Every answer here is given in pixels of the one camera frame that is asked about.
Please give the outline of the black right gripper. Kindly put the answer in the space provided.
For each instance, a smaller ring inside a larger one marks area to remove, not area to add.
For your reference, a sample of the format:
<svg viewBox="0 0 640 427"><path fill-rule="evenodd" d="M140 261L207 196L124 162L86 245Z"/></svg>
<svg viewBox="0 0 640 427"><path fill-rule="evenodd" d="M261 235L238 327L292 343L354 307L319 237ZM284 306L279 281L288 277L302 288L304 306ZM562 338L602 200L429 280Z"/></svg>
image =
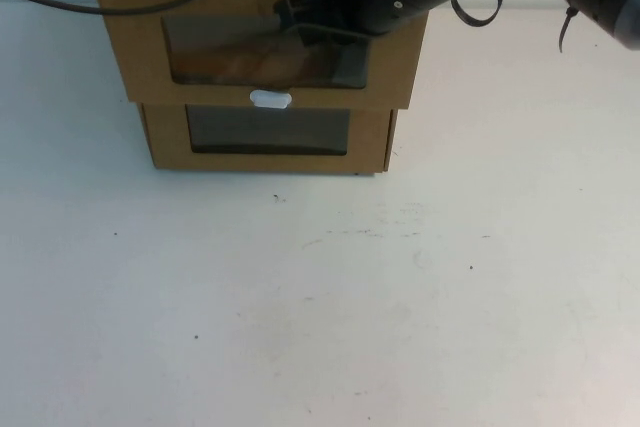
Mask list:
<svg viewBox="0 0 640 427"><path fill-rule="evenodd" d="M376 20L370 25L371 0L278 0L274 13L281 27L300 24L320 30L378 37ZM369 66L369 42L340 45L333 71L334 84L366 84Z"/></svg>

